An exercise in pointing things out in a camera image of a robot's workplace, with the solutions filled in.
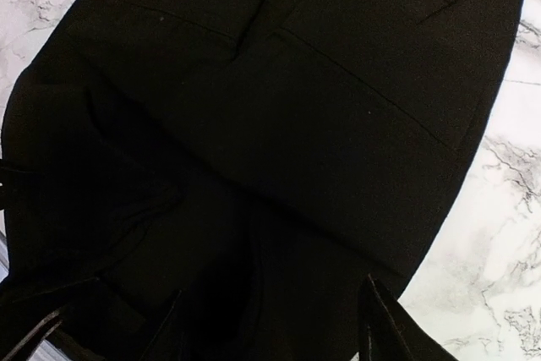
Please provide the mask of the black long sleeve shirt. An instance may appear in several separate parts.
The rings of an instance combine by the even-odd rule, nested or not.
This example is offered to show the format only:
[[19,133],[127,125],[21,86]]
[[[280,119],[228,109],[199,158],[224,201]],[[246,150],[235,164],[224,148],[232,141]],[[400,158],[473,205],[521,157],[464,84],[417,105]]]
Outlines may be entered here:
[[348,360],[486,129],[523,0],[76,0],[3,120],[1,357]]

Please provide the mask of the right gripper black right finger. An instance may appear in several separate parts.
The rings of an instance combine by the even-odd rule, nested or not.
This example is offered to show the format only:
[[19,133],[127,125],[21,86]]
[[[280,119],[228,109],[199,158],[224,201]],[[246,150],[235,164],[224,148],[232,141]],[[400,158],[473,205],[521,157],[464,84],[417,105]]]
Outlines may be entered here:
[[358,356],[362,361],[456,361],[371,275],[358,290]]

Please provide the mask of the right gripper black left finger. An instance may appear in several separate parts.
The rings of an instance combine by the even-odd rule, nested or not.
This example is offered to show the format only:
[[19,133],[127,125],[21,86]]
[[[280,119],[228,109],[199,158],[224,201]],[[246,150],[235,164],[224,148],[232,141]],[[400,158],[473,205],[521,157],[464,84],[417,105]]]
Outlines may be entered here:
[[176,360],[181,334],[178,332],[178,311],[182,291],[174,291],[158,313],[145,326],[141,338],[139,360]]

